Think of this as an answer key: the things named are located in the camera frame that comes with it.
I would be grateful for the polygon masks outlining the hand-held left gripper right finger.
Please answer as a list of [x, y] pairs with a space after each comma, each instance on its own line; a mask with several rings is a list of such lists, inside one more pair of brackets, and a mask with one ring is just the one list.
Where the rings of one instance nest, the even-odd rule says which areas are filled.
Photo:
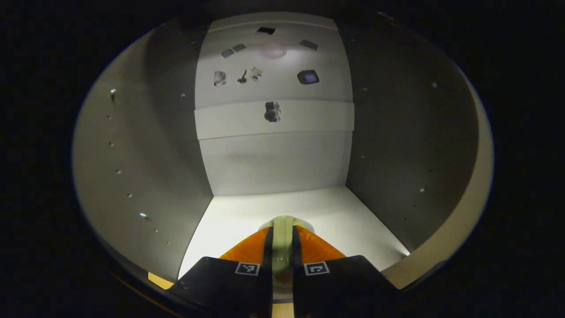
[[400, 291], [362, 255], [346, 257], [302, 226], [293, 227], [297, 318], [385, 318]]

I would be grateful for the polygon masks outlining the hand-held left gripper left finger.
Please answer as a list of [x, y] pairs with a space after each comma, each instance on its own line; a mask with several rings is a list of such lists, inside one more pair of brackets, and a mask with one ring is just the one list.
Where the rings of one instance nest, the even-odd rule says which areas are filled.
[[225, 256], [201, 258], [170, 288], [171, 295], [190, 316], [270, 318], [272, 232], [266, 227]]

